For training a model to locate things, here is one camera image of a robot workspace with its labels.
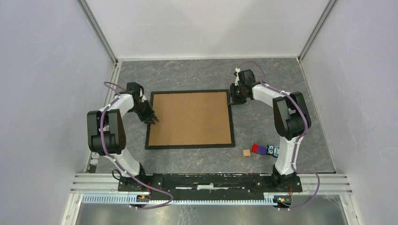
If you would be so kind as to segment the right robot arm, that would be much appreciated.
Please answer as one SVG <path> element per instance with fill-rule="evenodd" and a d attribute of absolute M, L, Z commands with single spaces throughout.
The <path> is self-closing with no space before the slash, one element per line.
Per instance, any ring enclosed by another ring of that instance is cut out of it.
<path fill-rule="evenodd" d="M 273 109 L 274 126 L 280 136 L 278 158 L 273 166 L 271 186 L 284 191 L 297 176 L 296 160 L 304 135 L 311 126 L 304 96 L 286 92 L 263 81 L 256 81 L 252 70 L 235 69 L 230 85 L 230 103 L 242 105 L 247 99 L 257 100 Z"/>

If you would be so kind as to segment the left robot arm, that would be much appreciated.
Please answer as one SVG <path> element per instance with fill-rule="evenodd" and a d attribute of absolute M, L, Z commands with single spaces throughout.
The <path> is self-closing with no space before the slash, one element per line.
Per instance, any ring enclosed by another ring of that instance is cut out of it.
<path fill-rule="evenodd" d="M 121 91 L 116 90 L 114 99 L 103 108 L 88 112 L 88 147 L 116 166 L 120 183 L 142 191 L 147 186 L 145 171 L 126 149 L 127 137 L 122 118 L 130 112 L 145 124 L 159 121 L 145 97 L 144 87 L 136 82 L 127 83 Z"/>

